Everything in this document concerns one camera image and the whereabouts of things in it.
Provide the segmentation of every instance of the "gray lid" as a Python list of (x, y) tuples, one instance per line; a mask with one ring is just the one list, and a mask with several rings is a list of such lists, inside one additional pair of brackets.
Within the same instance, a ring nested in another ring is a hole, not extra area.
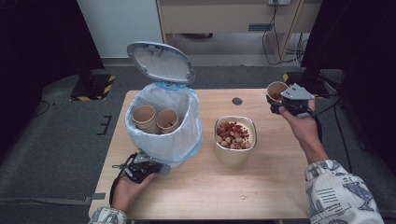
[(195, 73), (187, 56), (172, 46), (155, 42), (133, 42), (128, 56), (143, 74), (156, 81), (190, 84)]

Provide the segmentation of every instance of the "person's left hand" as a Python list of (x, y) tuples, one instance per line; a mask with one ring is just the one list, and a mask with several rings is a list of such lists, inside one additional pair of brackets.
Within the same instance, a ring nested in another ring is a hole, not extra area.
[(113, 202), (111, 206), (115, 209), (121, 210), (126, 213), (134, 200), (154, 177), (154, 174), (149, 175), (143, 180), (141, 184), (136, 184), (123, 176), (114, 190)]

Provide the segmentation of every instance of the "hand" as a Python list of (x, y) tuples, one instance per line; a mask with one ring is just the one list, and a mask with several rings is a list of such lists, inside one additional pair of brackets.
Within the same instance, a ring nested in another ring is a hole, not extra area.
[[(314, 111), (315, 101), (308, 101), (308, 107)], [(294, 117), (284, 107), (279, 108), (280, 115), (288, 121), (294, 136), (303, 149), (308, 164), (315, 161), (323, 161), (329, 159), (323, 145), (318, 138), (318, 126), (316, 121), (311, 117), (297, 118)]]
[(126, 213), (140, 191), (146, 188), (153, 177), (154, 174), (151, 174), (146, 177), (141, 184), (136, 184), (129, 180), (127, 176), (123, 176), (114, 190), (113, 203), (111, 206)]

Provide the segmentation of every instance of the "table top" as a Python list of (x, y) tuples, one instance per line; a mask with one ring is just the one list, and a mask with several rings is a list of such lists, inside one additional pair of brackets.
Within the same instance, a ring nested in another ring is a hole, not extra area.
[[(204, 140), (200, 150), (168, 176), (155, 176), (134, 202), (127, 216), (133, 220), (155, 219), (281, 219), (308, 218), (303, 151), (289, 124), (272, 114), (265, 89), (195, 90), (201, 107)], [(108, 197), (121, 164), (135, 151), (125, 123), (125, 113), (138, 91), (126, 94), (107, 152), (90, 217), (96, 208), (109, 206)], [(242, 99), (234, 105), (232, 99)], [(247, 162), (238, 167), (220, 163), (214, 152), (214, 125), (222, 116), (253, 120), (257, 145)]]

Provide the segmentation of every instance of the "white wall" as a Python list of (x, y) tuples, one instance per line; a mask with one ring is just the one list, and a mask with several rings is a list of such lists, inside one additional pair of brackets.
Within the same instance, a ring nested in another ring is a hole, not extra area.
[(101, 58), (128, 58), (133, 41), (163, 42), (156, 0), (78, 0)]

